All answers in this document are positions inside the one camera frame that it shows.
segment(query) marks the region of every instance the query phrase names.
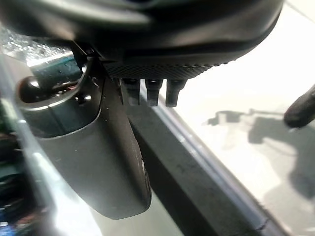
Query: textured black surface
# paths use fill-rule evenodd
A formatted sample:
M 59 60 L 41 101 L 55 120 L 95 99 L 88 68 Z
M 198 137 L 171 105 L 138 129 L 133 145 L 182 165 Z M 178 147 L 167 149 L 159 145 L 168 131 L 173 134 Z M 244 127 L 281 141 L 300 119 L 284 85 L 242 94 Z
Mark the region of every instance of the textured black surface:
M 210 66 L 192 65 L 121 65 L 105 66 L 112 78 L 132 79 L 191 79 L 210 68 Z

